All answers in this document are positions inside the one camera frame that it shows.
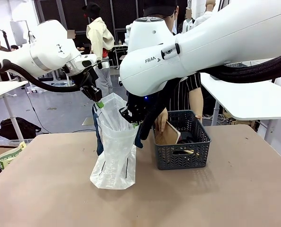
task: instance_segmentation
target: basket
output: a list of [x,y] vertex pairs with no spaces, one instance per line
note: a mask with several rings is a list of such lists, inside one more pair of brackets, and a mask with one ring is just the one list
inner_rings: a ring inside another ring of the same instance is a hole
[[205,167],[211,139],[191,110],[170,111],[168,121],[181,132],[182,139],[192,136],[195,143],[157,145],[155,153],[158,169],[189,169]]

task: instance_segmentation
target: person in background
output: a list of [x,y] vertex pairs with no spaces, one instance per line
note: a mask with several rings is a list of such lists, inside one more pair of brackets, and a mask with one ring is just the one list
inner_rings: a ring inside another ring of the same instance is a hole
[[206,1],[206,11],[205,11],[204,15],[202,15],[201,17],[199,17],[195,20],[192,28],[195,28],[196,26],[200,25],[202,22],[204,22],[207,19],[209,19],[210,17],[212,17],[212,15],[213,15],[212,11],[214,9],[215,4],[216,4],[215,0]]
[[[172,32],[178,11],[177,0],[144,0],[144,17],[151,16],[164,19],[169,32]],[[164,131],[168,111],[190,109],[195,112],[198,119],[202,119],[203,97],[199,73],[190,75],[179,83],[168,105],[156,119],[156,128],[161,132]]]
[[90,53],[94,53],[97,56],[98,62],[105,61],[104,64],[95,67],[98,76],[96,86],[102,90],[103,97],[105,97],[113,92],[108,52],[114,47],[114,38],[99,16],[101,8],[97,4],[88,2],[82,9],[84,10],[84,15],[91,20],[86,31],[86,36],[91,42]]
[[80,40],[78,40],[75,36],[75,38],[73,39],[75,47],[77,48],[78,51],[84,51],[85,50],[85,46],[84,43]]
[[9,50],[6,47],[3,47],[0,45],[0,51],[5,51],[5,52],[9,52]]
[[17,45],[11,45],[10,49],[11,49],[11,51],[16,51],[16,50],[18,50],[18,46]]

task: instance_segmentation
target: black backpack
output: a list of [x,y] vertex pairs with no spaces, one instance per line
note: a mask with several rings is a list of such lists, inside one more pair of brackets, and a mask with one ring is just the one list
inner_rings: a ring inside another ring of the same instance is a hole
[[[30,123],[29,121],[26,121],[23,118],[16,117],[16,120],[24,139],[34,139],[36,137],[36,132],[41,131],[40,127]],[[18,140],[18,136],[14,130],[11,119],[8,118],[0,122],[0,136],[9,140]]]

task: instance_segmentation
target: white plastic bag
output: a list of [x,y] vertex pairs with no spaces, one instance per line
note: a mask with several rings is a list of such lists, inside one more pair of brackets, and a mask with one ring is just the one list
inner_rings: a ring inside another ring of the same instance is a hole
[[96,105],[100,139],[104,146],[90,176],[102,189],[126,189],[135,184],[136,147],[133,145],[138,127],[128,123],[119,113],[126,101],[112,93]]

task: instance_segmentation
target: wall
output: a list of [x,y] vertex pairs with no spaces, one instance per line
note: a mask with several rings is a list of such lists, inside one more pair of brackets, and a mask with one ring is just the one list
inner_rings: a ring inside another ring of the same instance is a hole
[[206,0],[192,0],[191,9],[193,19],[197,19],[202,16],[206,10]]
[[[33,8],[32,0],[23,2],[21,0],[0,0],[0,30],[7,33],[9,45],[16,44],[12,34],[10,21],[26,20],[30,30],[37,26],[38,20]],[[6,46],[5,39],[0,31],[1,45]]]

